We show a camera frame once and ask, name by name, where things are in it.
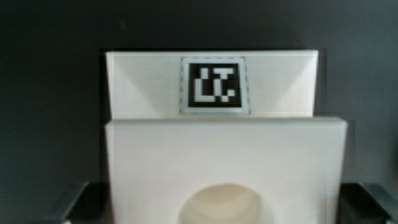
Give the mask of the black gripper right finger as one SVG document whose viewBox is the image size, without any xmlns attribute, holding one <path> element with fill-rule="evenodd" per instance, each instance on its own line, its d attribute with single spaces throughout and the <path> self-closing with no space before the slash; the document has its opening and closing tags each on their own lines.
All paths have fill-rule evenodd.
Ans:
<svg viewBox="0 0 398 224">
<path fill-rule="evenodd" d="M 359 183 L 365 201 L 356 224 L 398 224 L 398 199 L 377 183 Z"/>
</svg>

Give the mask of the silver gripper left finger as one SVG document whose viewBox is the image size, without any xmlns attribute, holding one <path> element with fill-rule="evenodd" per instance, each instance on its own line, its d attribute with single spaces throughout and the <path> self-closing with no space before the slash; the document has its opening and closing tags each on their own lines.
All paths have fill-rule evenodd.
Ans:
<svg viewBox="0 0 398 224">
<path fill-rule="evenodd" d="M 88 182 L 80 182 L 66 188 L 45 217 L 32 224 L 73 224 L 72 213 L 88 185 Z"/>
</svg>

